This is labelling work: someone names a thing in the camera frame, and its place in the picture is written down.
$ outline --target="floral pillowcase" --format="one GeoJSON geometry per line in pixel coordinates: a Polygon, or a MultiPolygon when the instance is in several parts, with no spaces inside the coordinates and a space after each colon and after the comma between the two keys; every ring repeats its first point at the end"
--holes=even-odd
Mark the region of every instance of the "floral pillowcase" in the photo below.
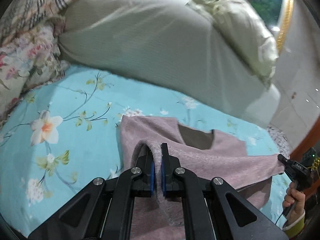
{"type": "Polygon", "coordinates": [[[57,36],[64,22],[39,24],[0,48],[0,130],[22,93],[64,76],[69,66],[59,61],[57,36]]]}

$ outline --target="yellow sleeve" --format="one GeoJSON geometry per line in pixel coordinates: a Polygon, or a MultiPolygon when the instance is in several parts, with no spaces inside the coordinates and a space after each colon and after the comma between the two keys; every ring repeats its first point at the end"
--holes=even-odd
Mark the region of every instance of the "yellow sleeve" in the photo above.
{"type": "Polygon", "coordinates": [[[292,223],[289,226],[286,226],[286,223],[284,224],[282,230],[286,233],[286,235],[289,238],[293,238],[297,236],[304,228],[304,216],[305,212],[301,217],[299,217],[294,223],[292,223]]]}

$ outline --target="human hand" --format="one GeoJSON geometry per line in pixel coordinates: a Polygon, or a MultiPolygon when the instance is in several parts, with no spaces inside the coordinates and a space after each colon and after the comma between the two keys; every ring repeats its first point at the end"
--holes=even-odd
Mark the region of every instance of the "human hand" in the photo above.
{"type": "Polygon", "coordinates": [[[286,191],[287,195],[284,196],[284,201],[282,202],[283,208],[290,207],[296,202],[295,208],[290,211],[289,217],[287,217],[287,226],[295,222],[304,213],[306,196],[303,192],[296,190],[295,187],[295,183],[291,182],[286,191]]]}

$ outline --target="white wall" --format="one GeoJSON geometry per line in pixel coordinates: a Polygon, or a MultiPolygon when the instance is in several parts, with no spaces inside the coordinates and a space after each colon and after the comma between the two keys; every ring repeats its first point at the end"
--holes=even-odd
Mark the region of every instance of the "white wall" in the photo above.
{"type": "Polygon", "coordinates": [[[271,124],[285,133],[293,149],[320,114],[320,29],[310,15],[302,0],[294,0],[292,21],[274,76],[281,101],[271,124]]]}

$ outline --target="gray fabric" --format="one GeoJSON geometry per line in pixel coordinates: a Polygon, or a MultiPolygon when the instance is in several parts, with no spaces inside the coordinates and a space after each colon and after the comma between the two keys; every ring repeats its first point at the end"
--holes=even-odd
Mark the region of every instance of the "gray fabric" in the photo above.
{"type": "Polygon", "coordinates": [[[181,203],[165,199],[161,191],[161,144],[167,143],[169,154],[178,157],[185,167],[199,177],[221,177],[257,208],[262,207],[270,195],[271,177],[283,173],[284,167],[277,155],[247,156],[245,142],[232,135],[215,130],[213,144],[208,150],[199,150],[185,144],[176,118],[134,116],[122,117],[121,145],[124,169],[135,165],[137,158],[149,147],[153,153],[156,172],[155,199],[137,200],[132,221],[132,238],[182,239],[183,225],[181,203]],[[146,227],[153,217],[153,227],[146,227]]]}
{"type": "Polygon", "coordinates": [[[184,125],[178,124],[179,132],[186,145],[199,150],[208,150],[211,148],[214,140],[214,130],[209,133],[190,129],[184,125]]]}

